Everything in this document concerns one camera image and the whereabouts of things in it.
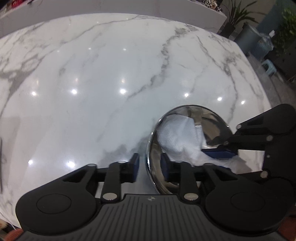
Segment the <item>white paper towel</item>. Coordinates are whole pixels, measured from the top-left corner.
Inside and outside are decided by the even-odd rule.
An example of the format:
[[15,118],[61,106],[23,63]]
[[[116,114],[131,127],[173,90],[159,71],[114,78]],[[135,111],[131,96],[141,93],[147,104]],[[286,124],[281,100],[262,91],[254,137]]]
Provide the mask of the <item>white paper towel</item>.
[[203,129],[195,126],[192,118],[172,114],[164,120],[157,130],[158,143],[171,161],[185,161],[192,166],[212,163],[231,169],[235,174],[251,172],[246,161],[238,156],[231,159],[213,159],[202,152],[206,144]]

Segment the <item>dark cabinet with plant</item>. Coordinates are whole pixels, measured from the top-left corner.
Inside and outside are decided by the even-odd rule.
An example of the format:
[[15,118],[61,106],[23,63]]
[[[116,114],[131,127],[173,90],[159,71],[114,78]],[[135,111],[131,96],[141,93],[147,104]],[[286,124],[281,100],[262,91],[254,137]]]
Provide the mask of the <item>dark cabinet with plant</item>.
[[290,82],[295,81],[295,10],[276,4],[280,23],[272,38],[274,45],[270,53],[273,64]]

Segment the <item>blue plastic stool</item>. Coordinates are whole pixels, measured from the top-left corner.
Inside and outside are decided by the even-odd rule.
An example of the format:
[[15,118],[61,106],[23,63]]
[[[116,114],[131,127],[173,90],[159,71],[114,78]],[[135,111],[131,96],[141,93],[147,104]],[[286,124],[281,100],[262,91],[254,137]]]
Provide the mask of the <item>blue plastic stool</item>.
[[276,67],[269,59],[264,60],[261,65],[265,69],[265,72],[268,76],[273,76],[275,73],[277,73]]

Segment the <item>grey trash can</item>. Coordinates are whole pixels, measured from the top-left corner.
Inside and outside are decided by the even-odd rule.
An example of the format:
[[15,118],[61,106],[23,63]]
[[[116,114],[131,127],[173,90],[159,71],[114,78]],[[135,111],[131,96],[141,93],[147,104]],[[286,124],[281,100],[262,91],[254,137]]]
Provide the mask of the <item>grey trash can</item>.
[[242,52],[247,55],[261,38],[262,34],[258,32],[256,28],[248,23],[244,23],[242,31],[234,39],[234,42],[240,47]]

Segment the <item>potted green plant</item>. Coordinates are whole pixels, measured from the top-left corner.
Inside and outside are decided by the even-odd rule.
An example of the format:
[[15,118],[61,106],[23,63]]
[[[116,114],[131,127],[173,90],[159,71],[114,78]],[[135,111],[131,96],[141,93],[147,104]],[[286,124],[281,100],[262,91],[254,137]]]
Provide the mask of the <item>potted green plant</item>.
[[222,10],[226,10],[227,21],[225,26],[222,28],[220,35],[225,38],[229,38],[230,35],[235,31],[237,25],[243,21],[251,21],[257,23],[255,17],[252,15],[262,15],[265,13],[261,11],[251,11],[250,8],[257,4],[258,1],[251,1],[250,3],[243,3],[243,1],[227,1],[226,4],[220,1],[220,6]]

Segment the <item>blue water jug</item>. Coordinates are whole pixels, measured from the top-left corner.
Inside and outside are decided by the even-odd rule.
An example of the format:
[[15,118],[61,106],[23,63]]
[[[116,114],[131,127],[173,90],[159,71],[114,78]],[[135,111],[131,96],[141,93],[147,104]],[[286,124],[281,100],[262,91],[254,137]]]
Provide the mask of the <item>blue water jug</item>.
[[255,44],[250,52],[258,61],[262,61],[273,48],[274,46],[271,37],[266,34],[261,34],[261,39]]

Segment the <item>toy car model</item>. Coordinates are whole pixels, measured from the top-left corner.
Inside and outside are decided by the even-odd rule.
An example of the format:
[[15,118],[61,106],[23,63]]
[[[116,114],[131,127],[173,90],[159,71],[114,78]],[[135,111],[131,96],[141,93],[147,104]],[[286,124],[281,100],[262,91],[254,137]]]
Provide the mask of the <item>toy car model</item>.
[[205,5],[207,8],[213,9],[217,12],[222,11],[222,9],[218,6],[216,0],[202,0],[202,4]]

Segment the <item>white marble tv console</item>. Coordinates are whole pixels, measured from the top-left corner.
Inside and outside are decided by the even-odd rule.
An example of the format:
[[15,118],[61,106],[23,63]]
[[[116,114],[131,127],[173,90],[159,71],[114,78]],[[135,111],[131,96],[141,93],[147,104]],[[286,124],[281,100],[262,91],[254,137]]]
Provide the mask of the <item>white marble tv console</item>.
[[200,2],[158,1],[33,1],[1,16],[1,36],[39,22],[64,16],[93,13],[126,13],[155,16],[187,23],[217,33],[227,17]]

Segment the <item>blue steel bowl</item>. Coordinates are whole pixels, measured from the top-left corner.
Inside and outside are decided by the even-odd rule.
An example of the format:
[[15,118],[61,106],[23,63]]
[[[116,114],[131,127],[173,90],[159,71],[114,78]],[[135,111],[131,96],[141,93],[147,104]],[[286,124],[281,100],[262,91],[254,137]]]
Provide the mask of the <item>blue steel bowl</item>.
[[232,132],[215,112],[199,105],[182,105],[168,111],[159,119],[147,145],[147,170],[160,194],[172,194],[178,185],[165,181],[161,171],[161,154],[171,161],[185,161],[192,166],[213,163],[227,168],[233,159],[215,159],[202,153],[223,144]]

